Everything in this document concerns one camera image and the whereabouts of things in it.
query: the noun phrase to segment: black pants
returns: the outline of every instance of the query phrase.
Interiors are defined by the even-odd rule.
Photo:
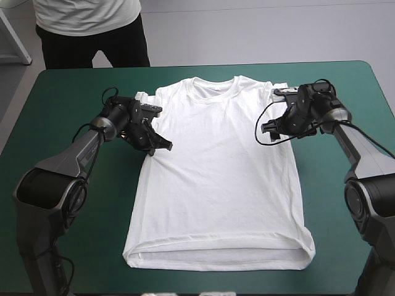
[[[65,36],[36,26],[47,69],[93,68],[102,51],[113,67],[149,67],[141,16],[124,27],[90,36]]]

